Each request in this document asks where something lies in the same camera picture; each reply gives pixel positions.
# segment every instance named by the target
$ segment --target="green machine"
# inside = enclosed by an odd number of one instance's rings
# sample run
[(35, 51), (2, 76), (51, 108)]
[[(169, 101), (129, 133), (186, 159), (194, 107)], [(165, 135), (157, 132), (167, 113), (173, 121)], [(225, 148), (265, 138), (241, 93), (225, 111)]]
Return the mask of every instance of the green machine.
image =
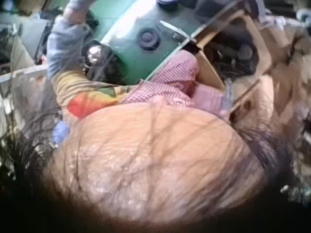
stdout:
[[(55, 0), (51, 8), (65, 6), (66, 2)], [(239, 2), (242, 0), (229, 1), (225, 8), (230, 9)], [(199, 22), (195, 10), (181, 4), (174, 10), (165, 10), (157, 0), (98, 0), (91, 10), (100, 22), (94, 32), (95, 39), (109, 45), (120, 58), (122, 80), (127, 85), (150, 78), (170, 55), (178, 52), (212, 21), (206, 19), (206, 24)], [(188, 38), (176, 34), (160, 21), (182, 30), (189, 35)], [(157, 34), (156, 48), (142, 49), (139, 35), (144, 29)]]

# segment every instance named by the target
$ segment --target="pink checkered cloth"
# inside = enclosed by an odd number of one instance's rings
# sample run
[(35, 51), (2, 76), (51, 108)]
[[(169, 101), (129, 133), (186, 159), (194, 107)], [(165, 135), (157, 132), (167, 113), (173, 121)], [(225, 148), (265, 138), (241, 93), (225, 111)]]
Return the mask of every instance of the pink checkered cloth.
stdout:
[[(213, 114), (220, 109), (222, 93), (215, 88), (197, 84), (198, 62), (191, 53), (181, 50), (161, 68), (150, 81), (141, 81), (120, 104), (147, 102), (164, 96), (172, 106), (198, 108)], [(195, 90), (190, 97), (191, 88)]]

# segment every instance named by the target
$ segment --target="blue glove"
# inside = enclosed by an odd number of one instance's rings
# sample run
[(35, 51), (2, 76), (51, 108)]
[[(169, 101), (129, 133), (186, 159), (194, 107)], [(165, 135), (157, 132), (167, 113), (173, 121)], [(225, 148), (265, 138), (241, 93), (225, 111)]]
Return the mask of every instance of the blue glove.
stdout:
[(62, 144), (62, 142), (66, 139), (69, 133), (70, 129), (67, 124), (60, 120), (59, 122), (57, 122), (53, 130), (53, 142), (57, 145)]

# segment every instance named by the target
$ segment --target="gray sleeve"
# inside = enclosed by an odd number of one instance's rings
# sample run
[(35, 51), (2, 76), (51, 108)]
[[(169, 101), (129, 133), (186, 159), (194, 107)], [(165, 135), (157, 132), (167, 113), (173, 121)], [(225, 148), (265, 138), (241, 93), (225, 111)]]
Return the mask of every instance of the gray sleeve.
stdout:
[(82, 69), (81, 53), (89, 31), (86, 24), (71, 24), (63, 17), (56, 20), (47, 45), (49, 80), (59, 72)]

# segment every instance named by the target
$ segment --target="green metal surface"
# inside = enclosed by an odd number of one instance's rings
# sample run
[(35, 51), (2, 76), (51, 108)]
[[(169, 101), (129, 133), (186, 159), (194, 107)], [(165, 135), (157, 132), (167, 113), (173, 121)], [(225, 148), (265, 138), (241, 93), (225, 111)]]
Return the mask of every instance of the green metal surface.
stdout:
[[(54, 0), (52, 7), (65, 6), (66, 0)], [(98, 0), (91, 8), (100, 21), (95, 38), (109, 44), (122, 60), (123, 80), (127, 85), (146, 79), (179, 44), (173, 40), (173, 31), (159, 23), (166, 21), (191, 35), (200, 27), (193, 10), (181, 5), (174, 12), (160, 8), (156, 0)], [(161, 42), (155, 51), (144, 51), (137, 43), (137, 34), (143, 28), (158, 31)]]

